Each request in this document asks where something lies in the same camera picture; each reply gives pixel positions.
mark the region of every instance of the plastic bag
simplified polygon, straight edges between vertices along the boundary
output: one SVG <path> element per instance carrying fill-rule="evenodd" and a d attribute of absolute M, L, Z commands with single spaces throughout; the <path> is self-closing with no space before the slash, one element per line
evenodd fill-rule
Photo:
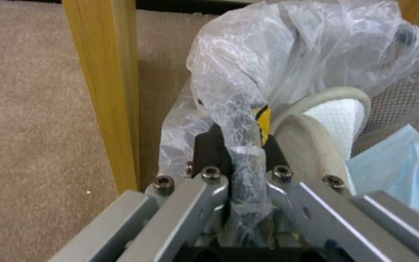
<path fill-rule="evenodd" d="M 235 171 L 226 224 L 233 230 L 227 230 L 224 244 L 267 246 L 272 208 L 253 109 L 268 104 L 275 116 L 334 86 L 375 96 L 419 68 L 419 28 L 404 21 L 391 0 L 257 3 L 205 25 L 187 68 L 200 113 L 179 102 L 169 113 L 160 174 L 184 174 L 194 136 L 211 121 L 220 125 Z"/>

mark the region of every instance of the wooden table leg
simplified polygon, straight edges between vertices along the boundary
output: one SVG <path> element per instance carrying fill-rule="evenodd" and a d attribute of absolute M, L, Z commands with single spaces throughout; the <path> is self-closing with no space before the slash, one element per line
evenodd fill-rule
<path fill-rule="evenodd" d="M 63 6 L 117 189 L 138 190 L 135 1 L 63 0 Z"/>

